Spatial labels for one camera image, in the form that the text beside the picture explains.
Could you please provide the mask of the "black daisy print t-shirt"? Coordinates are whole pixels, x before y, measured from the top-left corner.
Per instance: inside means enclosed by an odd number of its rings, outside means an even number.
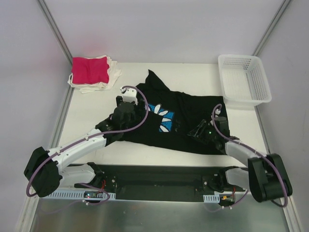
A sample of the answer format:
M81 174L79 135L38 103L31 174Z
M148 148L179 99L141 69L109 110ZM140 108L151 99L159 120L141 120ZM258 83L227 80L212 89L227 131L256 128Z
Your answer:
M189 133L202 120L211 120L213 108L224 103L223 97L171 91L153 71L137 88L148 101L149 114L140 127L124 133L123 141L202 155L221 154L215 143L201 143Z

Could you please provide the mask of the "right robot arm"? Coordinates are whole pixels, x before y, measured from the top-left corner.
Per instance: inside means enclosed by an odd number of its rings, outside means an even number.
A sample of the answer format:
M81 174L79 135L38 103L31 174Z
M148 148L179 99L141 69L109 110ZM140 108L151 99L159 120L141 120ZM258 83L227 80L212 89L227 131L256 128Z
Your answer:
M251 192L261 203L271 201L286 207L293 189L283 161L278 154L263 154L230 135L226 117L202 120L188 136L205 145L214 145L220 152L237 159L244 167L223 167L208 186L217 192L238 186Z

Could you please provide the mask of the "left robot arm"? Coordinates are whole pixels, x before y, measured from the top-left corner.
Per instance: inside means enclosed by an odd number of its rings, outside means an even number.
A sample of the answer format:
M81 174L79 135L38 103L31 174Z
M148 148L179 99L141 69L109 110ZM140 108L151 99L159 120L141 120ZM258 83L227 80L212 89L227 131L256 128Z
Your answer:
M72 163L121 140L126 132L137 129L145 122L149 106L144 94L140 93L136 97L118 96L116 102L114 112L86 135L63 146L49 150L38 147L32 152L24 170L24 176L28 180L28 197L43 198L62 186L104 191L106 177L94 162L80 166L73 166Z

